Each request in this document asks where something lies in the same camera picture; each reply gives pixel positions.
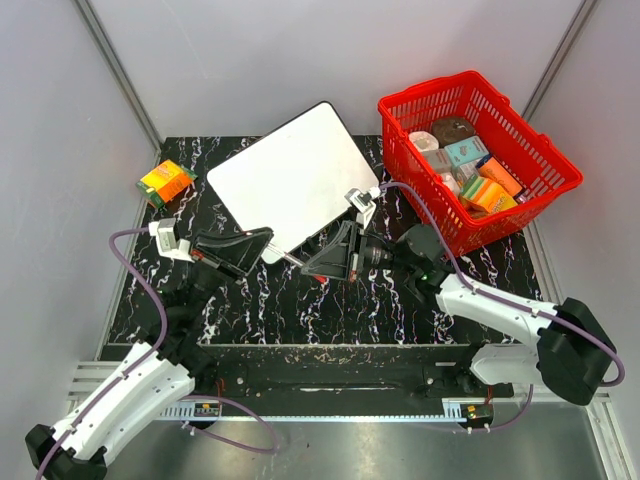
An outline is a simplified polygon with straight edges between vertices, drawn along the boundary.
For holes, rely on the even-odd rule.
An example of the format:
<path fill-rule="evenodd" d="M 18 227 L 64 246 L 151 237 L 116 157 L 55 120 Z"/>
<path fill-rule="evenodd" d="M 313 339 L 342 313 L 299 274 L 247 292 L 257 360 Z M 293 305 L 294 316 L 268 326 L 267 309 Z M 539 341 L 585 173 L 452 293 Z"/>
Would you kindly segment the red whiteboard marker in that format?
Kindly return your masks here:
<path fill-rule="evenodd" d="M 302 269 L 304 267 L 304 265 L 305 265 L 300 259 L 294 257 L 293 255 L 291 255 L 288 252 L 285 252 L 284 250 L 280 249 L 279 247 L 277 247 L 273 243 L 269 243 L 267 245 L 267 249 L 270 250 L 272 253 L 278 255 L 280 258 L 285 259 L 286 261 L 288 261 L 292 265 L 298 267 L 299 269 Z M 312 276 L 313 276 L 313 278 L 315 278 L 321 284 L 324 284 L 327 281 L 327 279 L 325 277 L 323 277 L 323 276 L 319 276 L 319 275 L 312 275 Z"/>

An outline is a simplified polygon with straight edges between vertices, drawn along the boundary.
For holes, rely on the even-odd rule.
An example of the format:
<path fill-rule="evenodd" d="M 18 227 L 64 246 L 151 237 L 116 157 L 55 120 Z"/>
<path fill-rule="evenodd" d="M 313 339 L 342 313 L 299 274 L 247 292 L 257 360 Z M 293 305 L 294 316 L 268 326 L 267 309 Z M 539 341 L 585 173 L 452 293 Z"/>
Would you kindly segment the white whiteboard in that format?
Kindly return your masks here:
<path fill-rule="evenodd" d="M 345 195 L 379 180 L 336 109 L 320 102 L 207 172 L 238 226 L 269 227 L 290 253 L 342 216 Z"/>

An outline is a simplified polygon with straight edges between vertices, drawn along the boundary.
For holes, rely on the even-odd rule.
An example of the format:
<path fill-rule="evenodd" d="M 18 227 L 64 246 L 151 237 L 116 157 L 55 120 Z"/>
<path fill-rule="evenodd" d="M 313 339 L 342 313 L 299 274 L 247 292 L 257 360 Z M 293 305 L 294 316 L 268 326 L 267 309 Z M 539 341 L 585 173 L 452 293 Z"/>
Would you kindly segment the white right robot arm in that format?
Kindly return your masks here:
<path fill-rule="evenodd" d="M 350 282 L 370 269 L 400 271 L 420 302 L 512 337 L 511 345 L 475 348 L 456 369 L 456 387 L 465 395 L 476 396 L 491 385 L 524 383 L 543 385 L 574 405 L 588 405 L 616 352 L 589 307 L 574 298 L 555 305 L 489 287 L 458 274 L 444 254 L 429 225 L 416 224 L 389 243 L 345 221 L 301 270 Z"/>

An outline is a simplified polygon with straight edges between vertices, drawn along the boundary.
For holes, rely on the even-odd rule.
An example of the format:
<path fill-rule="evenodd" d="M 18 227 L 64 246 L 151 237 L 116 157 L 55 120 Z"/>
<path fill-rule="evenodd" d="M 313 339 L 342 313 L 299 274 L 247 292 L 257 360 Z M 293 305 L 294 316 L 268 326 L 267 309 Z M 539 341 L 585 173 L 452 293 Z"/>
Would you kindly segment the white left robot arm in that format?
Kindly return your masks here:
<path fill-rule="evenodd" d="M 226 236 L 200 231 L 186 240 L 175 226 L 163 219 L 110 236 L 112 253 L 146 291 L 159 320 L 72 412 L 28 432 L 25 443 L 37 478 L 105 478 L 122 449 L 164 410 L 214 389 L 215 361 L 199 346 L 195 321 L 221 284 L 238 283 L 253 270 L 274 233 L 269 227 Z M 156 291 L 123 256 L 116 241 L 131 234 L 149 235 L 162 257 L 188 264 L 177 288 Z"/>

